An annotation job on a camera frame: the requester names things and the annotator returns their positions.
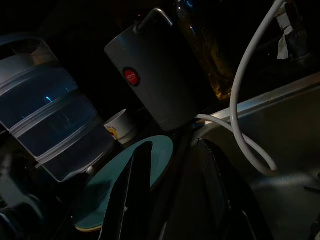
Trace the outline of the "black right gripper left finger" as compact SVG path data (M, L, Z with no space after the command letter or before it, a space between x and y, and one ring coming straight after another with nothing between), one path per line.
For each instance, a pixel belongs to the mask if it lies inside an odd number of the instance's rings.
M147 239L152 149L151 141L137 147L115 182L100 240Z

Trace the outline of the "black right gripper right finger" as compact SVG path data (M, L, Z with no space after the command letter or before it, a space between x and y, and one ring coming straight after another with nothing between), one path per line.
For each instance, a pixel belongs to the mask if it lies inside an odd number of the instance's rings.
M246 240L246 192L238 172L227 155L208 139L197 139L195 150L213 217L214 236L217 240Z

